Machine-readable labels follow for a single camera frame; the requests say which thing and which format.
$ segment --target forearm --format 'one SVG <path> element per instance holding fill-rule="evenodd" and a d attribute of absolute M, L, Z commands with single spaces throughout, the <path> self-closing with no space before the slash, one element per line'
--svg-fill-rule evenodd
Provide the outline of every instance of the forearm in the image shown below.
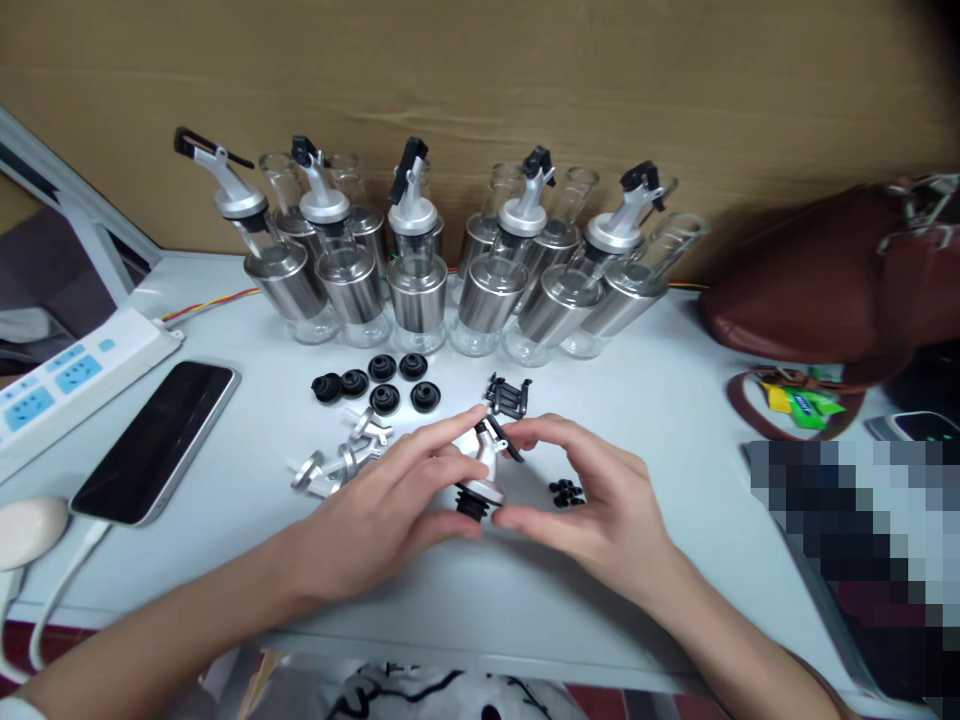
<path fill-rule="evenodd" d="M 733 717 L 839 720 L 820 683 L 677 555 L 675 581 L 645 609 L 683 646 Z"/>
<path fill-rule="evenodd" d="M 217 657 L 301 609 L 275 537 L 124 618 L 20 690 L 48 720 L 153 718 Z"/>

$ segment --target power strip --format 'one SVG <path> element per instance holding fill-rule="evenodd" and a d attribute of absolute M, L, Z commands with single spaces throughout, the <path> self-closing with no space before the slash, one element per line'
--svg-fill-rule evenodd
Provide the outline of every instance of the power strip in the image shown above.
<path fill-rule="evenodd" d="M 106 405 L 183 342 L 136 310 L 0 391 L 0 483 Z"/>

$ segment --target white cable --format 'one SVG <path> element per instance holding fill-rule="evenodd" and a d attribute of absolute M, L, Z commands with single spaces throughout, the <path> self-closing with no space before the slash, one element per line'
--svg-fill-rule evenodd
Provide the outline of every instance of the white cable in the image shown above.
<path fill-rule="evenodd" d="M 20 581 L 23 579 L 23 568 L 7 570 L 0 573 L 0 675 L 17 685 L 23 685 L 30 676 L 18 668 L 15 668 L 7 660 L 3 652 L 3 624 L 7 621 L 7 611 L 20 594 Z"/>
<path fill-rule="evenodd" d="M 67 565 L 67 571 L 63 574 L 63 577 L 60 578 L 60 583 L 57 585 L 56 590 L 53 591 L 53 594 L 43 605 L 40 618 L 37 620 L 37 624 L 33 626 L 33 635 L 30 636 L 30 662 L 38 672 L 46 667 L 43 662 L 43 657 L 40 655 L 40 639 L 43 636 L 43 631 L 47 623 L 50 621 L 50 616 L 53 615 L 54 609 L 56 609 L 60 603 L 60 598 L 63 597 L 63 593 L 66 592 L 67 588 L 70 587 L 70 583 L 73 582 L 74 575 L 77 574 L 77 571 L 83 566 L 83 563 L 87 561 L 90 553 L 93 552 L 93 549 L 103 536 L 107 534 L 107 530 L 109 530 L 110 527 L 110 523 L 106 520 L 97 520 L 90 526 L 90 529 L 87 530 L 87 534 L 83 538 L 83 542 L 80 543 L 80 547 L 77 548 L 76 555 L 73 556 L 70 564 Z"/>

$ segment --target device screen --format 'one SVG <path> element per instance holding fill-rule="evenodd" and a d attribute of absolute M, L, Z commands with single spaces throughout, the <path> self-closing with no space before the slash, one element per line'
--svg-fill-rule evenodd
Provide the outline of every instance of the device screen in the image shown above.
<path fill-rule="evenodd" d="M 957 431 L 953 423 L 948 422 L 936 413 L 922 412 L 898 415 L 894 422 L 914 440 L 926 440 L 927 442 L 960 440 L 960 432 Z"/>
<path fill-rule="evenodd" d="M 228 368 L 182 362 L 164 379 L 70 503 L 133 525 L 146 517 L 233 379 Z"/>

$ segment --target metal frame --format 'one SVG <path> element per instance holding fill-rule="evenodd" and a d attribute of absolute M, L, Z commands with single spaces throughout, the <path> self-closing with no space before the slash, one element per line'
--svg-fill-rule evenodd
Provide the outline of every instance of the metal frame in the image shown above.
<path fill-rule="evenodd" d="M 56 187 L 56 200 L 53 200 L 0 159 L 0 170 L 70 222 L 94 269 L 113 301 L 119 305 L 132 292 L 134 285 L 111 234 L 143 258 L 151 269 L 165 257 L 165 251 L 2 106 L 0 143 Z"/>

